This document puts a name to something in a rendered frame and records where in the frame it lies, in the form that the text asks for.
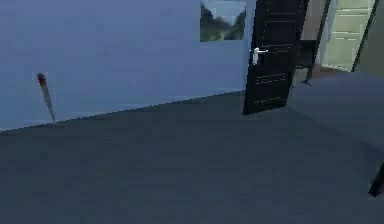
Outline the framed landscape picture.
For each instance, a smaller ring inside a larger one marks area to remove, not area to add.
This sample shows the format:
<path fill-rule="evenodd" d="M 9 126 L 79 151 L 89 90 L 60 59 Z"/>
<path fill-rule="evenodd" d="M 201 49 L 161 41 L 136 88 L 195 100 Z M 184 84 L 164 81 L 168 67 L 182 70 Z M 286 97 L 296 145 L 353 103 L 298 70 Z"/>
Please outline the framed landscape picture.
<path fill-rule="evenodd" d="M 200 41 L 241 40 L 246 23 L 245 1 L 201 0 Z"/>

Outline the grey bed with black legs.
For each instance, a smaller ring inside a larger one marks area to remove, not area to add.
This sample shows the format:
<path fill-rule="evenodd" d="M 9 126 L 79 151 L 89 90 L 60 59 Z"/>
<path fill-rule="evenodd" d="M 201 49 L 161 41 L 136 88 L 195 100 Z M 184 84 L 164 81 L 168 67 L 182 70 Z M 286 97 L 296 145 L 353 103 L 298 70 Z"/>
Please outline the grey bed with black legs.
<path fill-rule="evenodd" d="M 368 155 L 368 192 L 384 196 L 384 76 L 337 72 L 296 84 L 288 105 L 373 148 Z"/>

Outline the black room door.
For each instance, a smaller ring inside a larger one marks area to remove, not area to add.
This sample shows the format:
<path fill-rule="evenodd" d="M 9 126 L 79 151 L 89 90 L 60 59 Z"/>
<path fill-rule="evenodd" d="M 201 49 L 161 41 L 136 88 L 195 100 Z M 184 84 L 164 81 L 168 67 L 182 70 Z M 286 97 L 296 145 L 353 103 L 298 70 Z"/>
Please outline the black room door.
<path fill-rule="evenodd" d="M 284 107 L 296 70 L 309 0 L 257 0 L 243 114 Z M 252 63 L 253 50 L 267 50 Z"/>

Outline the black side table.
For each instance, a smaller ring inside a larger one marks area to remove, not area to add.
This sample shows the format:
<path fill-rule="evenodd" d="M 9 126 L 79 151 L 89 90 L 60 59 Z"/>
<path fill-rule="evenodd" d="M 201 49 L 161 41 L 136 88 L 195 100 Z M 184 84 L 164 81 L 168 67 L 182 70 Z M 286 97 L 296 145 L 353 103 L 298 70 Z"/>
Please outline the black side table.
<path fill-rule="evenodd" d="M 296 61 L 296 70 L 294 74 L 294 82 L 299 82 L 300 70 L 306 69 L 307 75 L 301 81 L 302 84 L 311 85 L 310 79 L 315 66 L 315 61 L 318 52 L 318 40 L 301 40 L 298 49 L 298 58 Z"/>

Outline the pale green room door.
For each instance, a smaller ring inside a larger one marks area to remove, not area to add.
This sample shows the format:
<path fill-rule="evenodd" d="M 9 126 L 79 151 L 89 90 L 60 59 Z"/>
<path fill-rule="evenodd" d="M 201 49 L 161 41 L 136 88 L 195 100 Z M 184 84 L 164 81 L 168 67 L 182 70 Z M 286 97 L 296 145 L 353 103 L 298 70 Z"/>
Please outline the pale green room door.
<path fill-rule="evenodd" d="M 321 59 L 323 67 L 351 71 L 375 0 L 336 0 Z"/>

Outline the grey baseball bat red grip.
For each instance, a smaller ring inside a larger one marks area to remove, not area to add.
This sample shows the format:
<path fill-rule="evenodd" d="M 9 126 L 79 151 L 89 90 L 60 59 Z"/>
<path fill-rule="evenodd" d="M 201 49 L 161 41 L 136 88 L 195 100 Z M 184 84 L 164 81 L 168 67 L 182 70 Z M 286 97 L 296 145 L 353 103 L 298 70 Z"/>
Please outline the grey baseball bat red grip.
<path fill-rule="evenodd" d="M 43 92 L 44 100 L 46 102 L 46 105 L 47 105 L 48 111 L 50 113 L 51 119 L 53 122 L 56 122 L 56 118 L 55 118 L 55 114 L 54 114 L 54 110 L 53 110 L 53 106 L 52 106 L 52 100 L 51 100 L 48 84 L 46 81 L 46 77 L 43 73 L 38 73 L 37 79 L 38 79 L 39 85 L 41 87 L 41 90 Z"/>

